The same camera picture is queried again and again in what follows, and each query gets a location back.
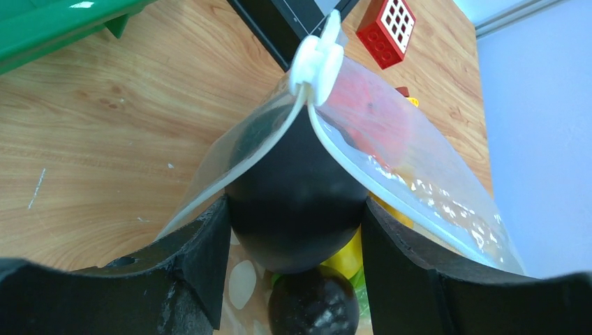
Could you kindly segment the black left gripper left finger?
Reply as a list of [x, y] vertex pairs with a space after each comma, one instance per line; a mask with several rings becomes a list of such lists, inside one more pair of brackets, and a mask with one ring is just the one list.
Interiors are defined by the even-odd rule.
[[62, 271], [1, 259], [2, 334], [212, 334], [230, 248], [226, 197], [104, 267]]

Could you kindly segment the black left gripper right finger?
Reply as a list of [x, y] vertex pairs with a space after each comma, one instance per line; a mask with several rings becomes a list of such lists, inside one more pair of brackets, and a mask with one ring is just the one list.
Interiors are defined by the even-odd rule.
[[364, 275], [375, 334], [590, 334], [591, 274], [536, 279], [483, 265], [367, 200]]

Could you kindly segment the dark purple fake eggplant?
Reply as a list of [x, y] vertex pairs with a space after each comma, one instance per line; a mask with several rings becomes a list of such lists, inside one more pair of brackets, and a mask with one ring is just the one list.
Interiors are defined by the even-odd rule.
[[305, 107], [225, 193], [240, 244], [259, 265], [280, 274], [311, 269], [345, 246], [369, 194], [321, 144]]

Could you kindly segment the clear zip top bag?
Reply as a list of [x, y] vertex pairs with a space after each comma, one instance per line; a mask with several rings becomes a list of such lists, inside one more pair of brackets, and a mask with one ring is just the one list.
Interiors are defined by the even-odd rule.
[[225, 193], [238, 242], [289, 274], [337, 254], [373, 196], [462, 256], [524, 268], [491, 196], [407, 98], [344, 54], [341, 14], [299, 44], [273, 92], [215, 141], [162, 237]]

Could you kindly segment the pink fake peach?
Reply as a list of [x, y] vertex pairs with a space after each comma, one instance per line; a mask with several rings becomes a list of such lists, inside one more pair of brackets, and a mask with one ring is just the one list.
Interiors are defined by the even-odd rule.
[[357, 149], [387, 170], [403, 163], [415, 106], [377, 74], [345, 62], [320, 111], [343, 127]]

